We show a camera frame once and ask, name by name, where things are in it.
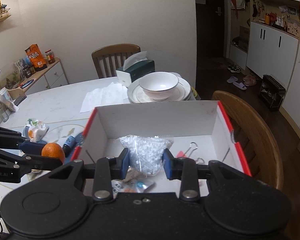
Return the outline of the pink binder clip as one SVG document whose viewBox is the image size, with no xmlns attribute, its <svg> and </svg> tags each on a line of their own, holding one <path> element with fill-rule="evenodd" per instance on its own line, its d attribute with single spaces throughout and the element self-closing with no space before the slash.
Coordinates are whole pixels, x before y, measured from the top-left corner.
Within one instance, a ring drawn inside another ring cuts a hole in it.
<svg viewBox="0 0 300 240">
<path fill-rule="evenodd" d="M 189 148 L 185 152 L 180 151 L 176 158 L 190 158 L 196 150 L 198 150 L 198 145 L 193 141 L 190 143 Z M 196 158 L 195 161 L 197 164 L 205 164 L 205 160 L 202 157 Z"/>
</svg>

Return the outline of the orange mandarin fruit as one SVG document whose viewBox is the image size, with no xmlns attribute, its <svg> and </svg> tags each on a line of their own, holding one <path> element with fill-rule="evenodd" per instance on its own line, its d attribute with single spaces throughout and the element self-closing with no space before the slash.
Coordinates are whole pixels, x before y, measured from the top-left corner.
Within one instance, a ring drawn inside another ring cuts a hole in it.
<svg viewBox="0 0 300 240">
<path fill-rule="evenodd" d="M 41 151 L 41 156 L 57 158 L 62 163 L 65 161 L 65 153 L 63 149 L 55 142 L 47 143 Z"/>
</svg>

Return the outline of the bag of white beads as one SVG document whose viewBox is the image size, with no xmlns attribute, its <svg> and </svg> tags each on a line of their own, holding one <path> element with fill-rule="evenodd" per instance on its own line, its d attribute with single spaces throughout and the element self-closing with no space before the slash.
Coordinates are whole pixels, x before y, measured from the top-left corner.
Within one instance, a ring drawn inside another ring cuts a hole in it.
<svg viewBox="0 0 300 240">
<path fill-rule="evenodd" d="M 124 148 L 129 149 L 130 167 L 146 176 L 155 176 L 161 170 L 164 150 L 169 150 L 174 143 L 171 138 L 137 135 L 120 137 L 119 142 Z"/>
</svg>

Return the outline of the red cardboard box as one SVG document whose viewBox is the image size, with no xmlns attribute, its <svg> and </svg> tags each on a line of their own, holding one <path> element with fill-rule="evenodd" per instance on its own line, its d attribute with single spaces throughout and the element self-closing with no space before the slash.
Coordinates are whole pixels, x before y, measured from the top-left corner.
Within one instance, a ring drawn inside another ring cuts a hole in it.
<svg viewBox="0 0 300 240">
<path fill-rule="evenodd" d="M 97 107 L 83 131 L 83 143 L 72 159 L 94 164 L 102 157 L 117 157 L 123 137 L 139 139 L 149 157 L 137 155 L 134 165 L 151 164 L 142 175 L 154 182 L 151 192 L 179 193 L 181 182 L 168 180 L 157 157 L 160 146 L 168 146 L 174 157 L 185 156 L 200 164 L 218 160 L 247 175 L 246 158 L 233 138 L 234 128 L 220 101 L 150 102 Z"/>
</svg>

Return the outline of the blue orange patterned tissue pack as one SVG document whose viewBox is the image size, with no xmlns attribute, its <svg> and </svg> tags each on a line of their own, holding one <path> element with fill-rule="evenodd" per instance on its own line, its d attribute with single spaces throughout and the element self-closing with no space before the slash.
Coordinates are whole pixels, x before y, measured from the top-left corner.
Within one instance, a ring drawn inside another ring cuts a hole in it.
<svg viewBox="0 0 300 240">
<path fill-rule="evenodd" d="M 29 118 L 23 129 L 23 136 L 30 142 L 40 142 L 49 130 L 49 126 L 36 118 Z"/>
</svg>

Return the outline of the packaged bread roll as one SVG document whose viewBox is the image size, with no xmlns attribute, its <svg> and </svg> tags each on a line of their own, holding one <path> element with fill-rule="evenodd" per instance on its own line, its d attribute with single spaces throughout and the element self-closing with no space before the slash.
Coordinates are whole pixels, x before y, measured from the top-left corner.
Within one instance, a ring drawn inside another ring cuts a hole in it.
<svg viewBox="0 0 300 240">
<path fill-rule="evenodd" d="M 120 192 L 143 193 L 155 185 L 155 181 L 136 169 L 129 168 L 125 179 L 111 181 L 113 194 Z"/>
</svg>

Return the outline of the white paper napkin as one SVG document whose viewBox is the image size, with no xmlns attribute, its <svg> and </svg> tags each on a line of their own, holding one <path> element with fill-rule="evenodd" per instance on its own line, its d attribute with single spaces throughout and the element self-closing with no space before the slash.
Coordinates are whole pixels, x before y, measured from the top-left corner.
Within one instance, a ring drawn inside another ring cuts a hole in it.
<svg viewBox="0 0 300 240">
<path fill-rule="evenodd" d="M 113 82 L 107 87 L 94 89 L 86 94 L 80 113 L 90 112 L 95 107 L 123 104 L 128 99 L 127 90 L 120 83 Z"/>
</svg>

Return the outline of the white side cabinet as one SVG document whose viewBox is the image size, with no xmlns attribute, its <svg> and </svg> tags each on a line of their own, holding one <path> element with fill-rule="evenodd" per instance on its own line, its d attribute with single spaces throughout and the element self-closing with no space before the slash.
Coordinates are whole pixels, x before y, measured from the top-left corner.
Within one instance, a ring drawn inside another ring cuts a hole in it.
<svg viewBox="0 0 300 240">
<path fill-rule="evenodd" d="M 61 60 L 56 57 L 53 64 L 48 64 L 47 68 L 36 72 L 31 77 L 25 79 L 22 83 L 27 83 L 29 80 L 34 81 L 25 88 L 8 89 L 8 93 L 14 100 L 21 95 L 31 95 L 41 91 L 49 90 L 51 88 L 57 88 L 69 84 L 66 77 Z"/>
</svg>

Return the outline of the white stacked plates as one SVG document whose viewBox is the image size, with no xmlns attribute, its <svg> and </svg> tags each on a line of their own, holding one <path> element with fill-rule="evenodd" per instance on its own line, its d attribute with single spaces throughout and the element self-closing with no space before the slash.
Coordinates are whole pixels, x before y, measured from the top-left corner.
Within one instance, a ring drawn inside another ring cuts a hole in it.
<svg viewBox="0 0 300 240">
<path fill-rule="evenodd" d="M 191 96 L 191 86 L 174 73 L 153 72 L 131 83 L 127 96 L 131 103 L 185 101 Z"/>
</svg>

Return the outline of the orange snack bag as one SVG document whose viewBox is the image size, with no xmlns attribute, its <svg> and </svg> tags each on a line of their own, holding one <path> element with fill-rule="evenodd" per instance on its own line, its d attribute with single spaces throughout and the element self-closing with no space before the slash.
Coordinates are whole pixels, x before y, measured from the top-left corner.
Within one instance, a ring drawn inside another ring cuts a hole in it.
<svg viewBox="0 0 300 240">
<path fill-rule="evenodd" d="M 34 66 L 35 71 L 38 72 L 47 68 L 46 60 L 37 44 L 30 45 L 29 48 L 25 50 L 25 53 Z"/>
</svg>

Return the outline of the white porcelain bowl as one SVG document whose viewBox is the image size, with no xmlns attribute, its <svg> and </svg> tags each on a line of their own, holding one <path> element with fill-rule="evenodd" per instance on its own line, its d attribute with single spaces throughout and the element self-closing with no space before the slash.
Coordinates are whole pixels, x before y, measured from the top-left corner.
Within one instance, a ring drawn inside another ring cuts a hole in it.
<svg viewBox="0 0 300 240">
<path fill-rule="evenodd" d="M 151 99 L 163 101 L 173 95 L 179 77 L 169 72 L 152 72 L 139 79 L 139 86 Z"/>
</svg>

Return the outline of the red lidded jar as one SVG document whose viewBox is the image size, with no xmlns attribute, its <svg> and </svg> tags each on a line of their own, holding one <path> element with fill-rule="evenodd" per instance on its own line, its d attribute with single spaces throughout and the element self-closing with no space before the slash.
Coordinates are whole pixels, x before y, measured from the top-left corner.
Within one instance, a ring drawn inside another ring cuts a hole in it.
<svg viewBox="0 0 300 240">
<path fill-rule="evenodd" d="M 45 51 L 45 55 L 49 64 L 53 64 L 55 62 L 55 56 L 51 49 Z"/>
</svg>

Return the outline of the green white tissue box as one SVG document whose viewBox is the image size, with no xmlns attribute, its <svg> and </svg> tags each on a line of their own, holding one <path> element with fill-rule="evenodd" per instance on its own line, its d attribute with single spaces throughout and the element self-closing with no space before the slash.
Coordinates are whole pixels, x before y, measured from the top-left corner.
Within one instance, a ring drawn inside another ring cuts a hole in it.
<svg viewBox="0 0 300 240">
<path fill-rule="evenodd" d="M 116 70 L 119 83 L 129 87 L 135 80 L 155 72 L 155 63 L 147 59 L 147 51 L 141 51 L 128 57 L 123 66 Z"/>
</svg>

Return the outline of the wooden dining chair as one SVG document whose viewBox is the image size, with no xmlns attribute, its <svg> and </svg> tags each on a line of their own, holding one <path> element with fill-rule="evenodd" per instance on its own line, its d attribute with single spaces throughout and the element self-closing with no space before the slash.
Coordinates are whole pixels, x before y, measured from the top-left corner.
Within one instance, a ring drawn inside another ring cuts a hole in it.
<svg viewBox="0 0 300 240">
<path fill-rule="evenodd" d="M 139 53 L 141 48 L 132 43 L 113 44 L 92 52 L 93 60 L 99 79 L 116 76 L 116 70 L 130 56 Z"/>
</svg>

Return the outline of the white wall cabinets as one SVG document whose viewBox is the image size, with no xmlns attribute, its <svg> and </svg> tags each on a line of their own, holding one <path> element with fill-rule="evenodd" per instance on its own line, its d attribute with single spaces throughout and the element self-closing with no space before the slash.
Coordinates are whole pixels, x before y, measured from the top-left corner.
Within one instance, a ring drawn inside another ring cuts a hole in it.
<svg viewBox="0 0 300 240">
<path fill-rule="evenodd" d="M 300 0 L 227 0 L 229 57 L 300 136 Z"/>
</svg>

